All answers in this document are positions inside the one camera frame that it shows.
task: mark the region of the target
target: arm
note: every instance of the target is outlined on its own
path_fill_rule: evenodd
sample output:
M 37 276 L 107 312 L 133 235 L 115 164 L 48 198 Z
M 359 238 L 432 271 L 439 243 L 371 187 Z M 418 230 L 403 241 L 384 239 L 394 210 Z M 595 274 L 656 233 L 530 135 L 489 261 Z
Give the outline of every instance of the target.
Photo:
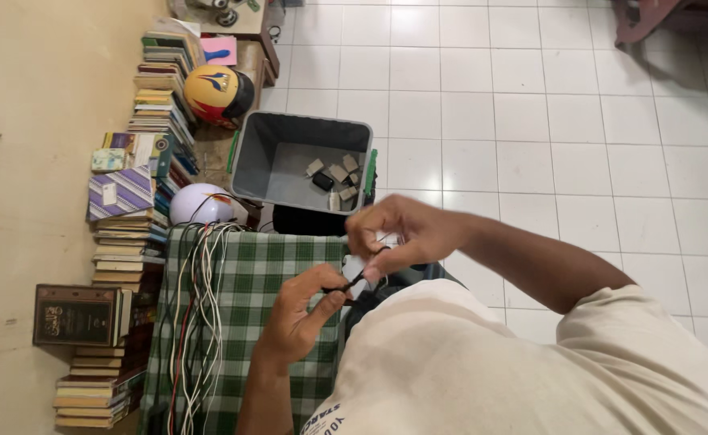
M 460 249 L 558 313 L 568 313 L 577 301 L 604 287 L 634 284 L 619 269 L 572 244 L 405 197 L 391 195 L 349 218 L 346 225 L 351 251 L 365 258 L 380 247 L 377 232 L 400 232 L 408 239 L 372 258 L 365 268 L 368 281 L 412 264 L 444 259 Z
M 334 288 L 347 282 L 329 264 L 321 264 L 282 284 L 252 351 L 236 435 L 292 433 L 289 366 L 310 352 L 319 330 L 340 310 L 346 295 L 331 292 L 310 313 L 306 307 L 322 286 Z

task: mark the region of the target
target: purple patterned book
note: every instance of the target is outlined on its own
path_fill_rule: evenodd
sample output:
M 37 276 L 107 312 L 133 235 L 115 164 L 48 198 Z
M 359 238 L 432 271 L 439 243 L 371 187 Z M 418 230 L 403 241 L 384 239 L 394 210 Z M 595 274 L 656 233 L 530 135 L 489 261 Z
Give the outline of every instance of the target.
M 153 192 L 147 165 L 92 176 L 88 181 L 88 219 L 152 208 Z

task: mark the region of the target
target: white t-shirt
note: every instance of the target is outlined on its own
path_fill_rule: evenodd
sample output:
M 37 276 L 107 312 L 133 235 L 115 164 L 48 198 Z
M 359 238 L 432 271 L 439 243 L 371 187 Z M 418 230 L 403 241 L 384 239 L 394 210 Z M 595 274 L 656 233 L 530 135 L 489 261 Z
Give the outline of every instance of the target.
M 301 434 L 708 433 L 708 349 L 638 286 L 582 299 L 557 342 L 516 338 L 464 287 L 422 281 L 354 327 Z

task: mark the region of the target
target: person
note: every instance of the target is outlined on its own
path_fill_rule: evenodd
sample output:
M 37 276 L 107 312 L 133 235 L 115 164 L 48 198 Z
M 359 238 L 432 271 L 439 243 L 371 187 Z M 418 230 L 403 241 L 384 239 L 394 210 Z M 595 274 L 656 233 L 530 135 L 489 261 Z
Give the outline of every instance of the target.
M 557 344 L 516 338 L 463 286 L 421 281 L 351 331 L 302 435 L 708 433 L 708 349 L 619 269 L 571 244 L 391 195 L 346 222 L 370 282 L 460 250 L 565 314 Z M 377 232 L 407 243 L 378 252 Z M 293 430 L 287 367 L 345 301 L 329 265 L 285 282 L 252 353 L 239 435 Z

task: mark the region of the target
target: pink paper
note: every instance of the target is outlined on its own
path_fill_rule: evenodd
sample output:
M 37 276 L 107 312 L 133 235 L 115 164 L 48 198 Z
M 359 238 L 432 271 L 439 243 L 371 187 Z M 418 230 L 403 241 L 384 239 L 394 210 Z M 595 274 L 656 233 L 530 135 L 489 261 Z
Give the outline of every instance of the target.
M 204 52 L 215 52 L 220 50 L 230 50 L 227 57 L 215 57 L 206 62 L 209 65 L 235 65 L 235 36 L 220 36 L 217 38 L 201 38 L 201 46 Z

